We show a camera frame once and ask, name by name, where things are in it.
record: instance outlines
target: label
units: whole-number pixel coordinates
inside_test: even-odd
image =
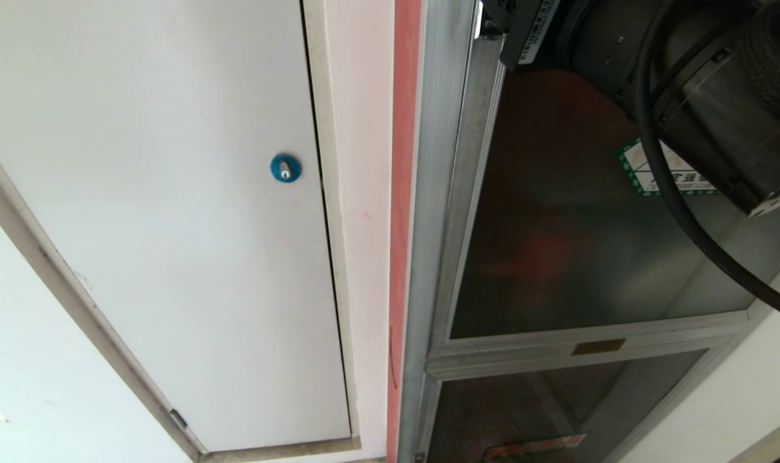
[[[530,29],[530,35],[527,36],[524,50],[522,50],[522,55],[518,59],[519,64],[530,64],[536,61],[536,55],[539,53],[541,42],[543,42],[543,38],[547,34],[549,23],[558,9],[558,3],[561,3],[561,0],[542,0],[541,5],[539,5],[539,12],[536,14],[536,22],[533,23],[533,27]]]
[[[675,185],[679,191],[682,191],[682,194],[718,194],[716,187],[713,187],[707,179],[669,149],[666,144],[661,143],[661,149],[664,151],[669,171],[673,173]],[[658,184],[649,169],[649,162],[639,138],[625,144],[616,155],[636,193],[640,196],[661,195]]]
[[[534,453],[545,451],[557,451],[576,448],[587,437],[587,434],[575,434],[574,436],[556,437],[556,439],[536,440],[536,442],[524,442],[505,446],[492,446],[484,451],[481,461],[521,461],[520,457],[529,457]]]

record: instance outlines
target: glass panel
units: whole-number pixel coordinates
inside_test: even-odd
[[[706,350],[448,381],[428,463],[596,463]]]
[[[562,71],[507,74],[451,337],[648,322],[745,309],[660,197],[636,193],[616,152],[618,107]],[[780,269],[780,209],[747,219],[722,196],[687,201],[755,275]]]

